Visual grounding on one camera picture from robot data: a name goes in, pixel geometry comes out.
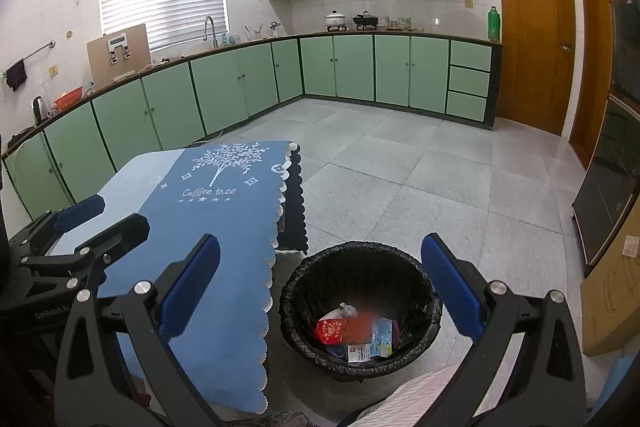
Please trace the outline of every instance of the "blue tablecloth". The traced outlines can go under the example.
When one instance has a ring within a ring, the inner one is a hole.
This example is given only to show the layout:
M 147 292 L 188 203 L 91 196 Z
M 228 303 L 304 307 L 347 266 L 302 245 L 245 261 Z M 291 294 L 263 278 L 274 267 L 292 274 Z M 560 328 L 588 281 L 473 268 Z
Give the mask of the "blue tablecloth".
M 273 141 L 137 156 L 99 192 L 104 212 L 66 233 L 51 251 L 70 253 L 132 212 L 145 216 L 148 239 L 106 269 L 98 293 L 106 297 L 128 292 L 139 280 L 155 280 L 204 233 L 215 235 L 220 267 L 185 332 L 169 343 L 210 403 L 255 413 L 267 408 L 266 312 L 273 303 L 276 224 L 292 148 Z M 143 378 L 128 336 L 120 336 L 120 346 L 130 372 Z

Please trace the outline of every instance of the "cardboard box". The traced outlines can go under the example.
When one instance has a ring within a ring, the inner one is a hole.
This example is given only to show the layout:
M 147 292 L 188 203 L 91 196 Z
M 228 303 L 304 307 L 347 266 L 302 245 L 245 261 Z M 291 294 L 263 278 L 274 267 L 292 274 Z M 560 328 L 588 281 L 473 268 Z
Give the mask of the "cardboard box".
M 640 332 L 640 256 L 634 240 L 639 236 L 636 200 L 609 250 L 580 288 L 582 346 L 588 357 L 620 349 Z

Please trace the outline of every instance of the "red snack wrapper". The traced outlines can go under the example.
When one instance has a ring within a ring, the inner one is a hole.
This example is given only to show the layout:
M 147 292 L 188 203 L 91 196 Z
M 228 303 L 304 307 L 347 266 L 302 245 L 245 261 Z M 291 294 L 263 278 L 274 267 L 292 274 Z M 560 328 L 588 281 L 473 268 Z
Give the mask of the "red snack wrapper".
M 346 319 L 325 319 L 316 324 L 316 337 L 325 346 L 339 346 L 347 325 Z

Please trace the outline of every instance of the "black garbage bag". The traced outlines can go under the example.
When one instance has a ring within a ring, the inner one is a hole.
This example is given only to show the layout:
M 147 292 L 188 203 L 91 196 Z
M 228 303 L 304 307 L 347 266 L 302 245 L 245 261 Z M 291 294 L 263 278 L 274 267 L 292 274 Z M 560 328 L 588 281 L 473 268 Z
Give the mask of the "black garbage bag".
M 388 359 L 348 363 L 327 352 L 316 322 L 341 302 L 396 319 L 400 346 Z M 280 296 L 280 328 L 300 355 L 340 381 L 390 375 L 427 350 L 440 331 L 442 301 L 422 264 L 398 248 L 351 241 L 304 259 Z

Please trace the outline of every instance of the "cooking pot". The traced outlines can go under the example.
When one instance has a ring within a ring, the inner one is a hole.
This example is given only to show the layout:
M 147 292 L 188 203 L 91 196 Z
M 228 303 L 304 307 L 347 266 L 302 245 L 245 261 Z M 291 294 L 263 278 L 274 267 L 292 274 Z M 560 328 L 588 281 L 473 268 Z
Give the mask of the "cooking pot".
M 329 15 L 324 16 L 324 25 L 327 28 L 331 28 L 332 26 L 346 26 L 345 17 L 341 13 L 338 13 L 336 10 L 329 13 Z

